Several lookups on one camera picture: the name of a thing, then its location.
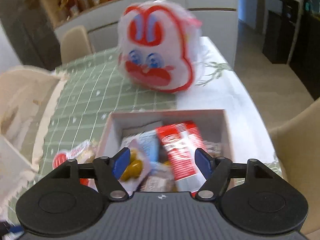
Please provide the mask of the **red white snack packet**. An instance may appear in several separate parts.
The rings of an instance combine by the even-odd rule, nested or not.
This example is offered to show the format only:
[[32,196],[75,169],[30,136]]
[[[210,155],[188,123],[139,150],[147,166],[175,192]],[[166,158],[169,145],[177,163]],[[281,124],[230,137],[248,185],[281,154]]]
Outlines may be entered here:
[[186,121],[158,127],[156,133],[167,153],[177,190],[195,196],[206,181],[195,164],[196,149],[206,149],[198,127]]

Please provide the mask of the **red round lid cup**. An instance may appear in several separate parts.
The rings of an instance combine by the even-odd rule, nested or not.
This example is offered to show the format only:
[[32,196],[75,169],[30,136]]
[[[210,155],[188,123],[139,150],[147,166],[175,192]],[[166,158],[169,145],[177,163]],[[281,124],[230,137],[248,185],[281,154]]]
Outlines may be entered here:
[[95,159],[98,143],[88,139],[68,150],[60,150],[53,159],[52,167],[57,168],[65,161],[76,159],[79,164],[91,163]]

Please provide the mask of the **blue white snack packet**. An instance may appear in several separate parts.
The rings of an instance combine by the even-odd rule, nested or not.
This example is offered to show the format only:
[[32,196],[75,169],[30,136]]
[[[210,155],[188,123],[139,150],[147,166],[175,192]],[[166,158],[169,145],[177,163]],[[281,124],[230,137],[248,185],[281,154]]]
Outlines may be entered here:
[[159,160],[159,139],[155,130],[123,137],[121,147],[128,147],[132,140],[136,140],[140,148],[146,153],[149,161],[155,163]]

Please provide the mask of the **pink open gift box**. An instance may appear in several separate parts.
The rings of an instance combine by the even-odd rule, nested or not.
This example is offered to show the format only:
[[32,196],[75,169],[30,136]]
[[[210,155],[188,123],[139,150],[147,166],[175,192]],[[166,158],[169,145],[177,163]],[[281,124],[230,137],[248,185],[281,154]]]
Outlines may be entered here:
[[97,155],[112,157],[120,150],[126,128],[161,122],[156,127],[160,144],[168,155],[178,191],[195,193],[205,178],[195,164],[197,148],[208,150],[205,141],[219,143],[221,156],[232,159],[227,116],[222,109],[112,113],[109,115]]

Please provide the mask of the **white cartoon food cover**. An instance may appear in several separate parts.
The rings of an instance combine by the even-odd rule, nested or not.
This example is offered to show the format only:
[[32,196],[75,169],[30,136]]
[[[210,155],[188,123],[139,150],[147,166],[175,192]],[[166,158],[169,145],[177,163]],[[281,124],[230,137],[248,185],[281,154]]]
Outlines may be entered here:
[[39,172],[50,119],[69,75],[33,66],[1,74],[1,216]]

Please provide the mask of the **green grid tablecloth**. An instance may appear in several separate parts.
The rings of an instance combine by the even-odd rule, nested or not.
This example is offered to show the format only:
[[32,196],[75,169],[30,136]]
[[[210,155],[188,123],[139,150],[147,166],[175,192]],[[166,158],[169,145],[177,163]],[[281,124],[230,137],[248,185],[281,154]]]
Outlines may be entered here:
[[228,116],[237,162],[257,158],[278,175],[283,172],[271,139],[249,93],[213,42],[202,38],[204,75],[186,92],[166,94],[144,89],[125,79],[117,69],[117,50],[108,49],[57,68],[68,81],[44,122],[34,120],[25,154],[34,149],[35,135],[43,132],[36,172],[5,204],[6,220],[17,224],[15,206],[27,189],[52,170],[54,155],[70,150],[84,140],[99,140],[111,112],[159,111],[165,109],[224,109]]

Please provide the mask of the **black fish tank stand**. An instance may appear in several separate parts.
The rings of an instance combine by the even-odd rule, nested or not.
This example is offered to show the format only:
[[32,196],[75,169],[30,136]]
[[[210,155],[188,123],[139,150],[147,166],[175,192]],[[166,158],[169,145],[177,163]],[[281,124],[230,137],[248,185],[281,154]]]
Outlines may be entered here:
[[314,100],[319,99],[319,0],[280,0],[269,11],[263,54],[272,64],[288,64]]

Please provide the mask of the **white sideboard cabinet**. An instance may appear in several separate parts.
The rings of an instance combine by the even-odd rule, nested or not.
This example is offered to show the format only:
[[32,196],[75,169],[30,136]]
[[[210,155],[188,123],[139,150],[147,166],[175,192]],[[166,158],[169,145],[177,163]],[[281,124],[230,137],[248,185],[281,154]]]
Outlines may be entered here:
[[155,44],[159,37],[157,21],[151,14],[159,12],[165,2],[180,5],[195,19],[181,17],[185,24],[195,24],[210,38],[225,60],[233,65],[238,38],[237,0],[40,0],[54,33],[62,40],[67,31],[85,27],[93,47],[100,51],[118,43],[118,25],[129,18],[132,36],[143,43]]

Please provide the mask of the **beige chair right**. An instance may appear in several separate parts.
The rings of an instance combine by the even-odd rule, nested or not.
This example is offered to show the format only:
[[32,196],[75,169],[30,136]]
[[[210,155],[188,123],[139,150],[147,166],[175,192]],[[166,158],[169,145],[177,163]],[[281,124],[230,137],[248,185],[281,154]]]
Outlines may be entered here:
[[319,239],[319,99],[291,120],[269,131],[287,181],[304,195],[309,211],[301,232]]

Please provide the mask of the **beige chair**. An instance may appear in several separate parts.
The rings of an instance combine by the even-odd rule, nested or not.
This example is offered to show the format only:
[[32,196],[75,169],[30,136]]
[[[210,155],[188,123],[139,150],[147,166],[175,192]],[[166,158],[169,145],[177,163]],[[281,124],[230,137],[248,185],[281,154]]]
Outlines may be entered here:
[[78,25],[67,31],[60,43],[62,64],[91,55],[95,52],[89,39],[88,32],[83,25]]
[[269,131],[287,181],[304,195],[309,211],[301,232],[319,239],[319,99],[291,120]]

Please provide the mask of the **red white bunny bag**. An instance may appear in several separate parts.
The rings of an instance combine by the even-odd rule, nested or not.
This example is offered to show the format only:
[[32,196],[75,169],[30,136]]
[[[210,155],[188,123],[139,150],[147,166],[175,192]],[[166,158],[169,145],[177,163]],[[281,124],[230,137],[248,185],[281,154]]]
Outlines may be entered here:
[[202,23],[181,5],[129,5],[118,22],[118,68],[132,82],[166,93],[187,90],[204,74]]

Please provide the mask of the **silver green cracker packet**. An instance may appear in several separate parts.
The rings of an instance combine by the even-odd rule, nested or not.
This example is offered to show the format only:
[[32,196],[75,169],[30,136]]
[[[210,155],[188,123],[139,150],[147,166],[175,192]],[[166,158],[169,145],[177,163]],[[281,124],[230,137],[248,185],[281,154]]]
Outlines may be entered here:
[[175,180],[168,163],[154,163],[152,169],[139,186],[142,192],[171,192],[175,189]]

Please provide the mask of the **beige chair far left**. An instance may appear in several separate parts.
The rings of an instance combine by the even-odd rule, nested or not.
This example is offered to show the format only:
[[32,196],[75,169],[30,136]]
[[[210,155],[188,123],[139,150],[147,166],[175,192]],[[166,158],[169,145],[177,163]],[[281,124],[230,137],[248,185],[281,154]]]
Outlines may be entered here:
[[88,32],[83,25],[78,25],[67,31],[60,43],[62,64],[91,55],[95,52],[89,39]]

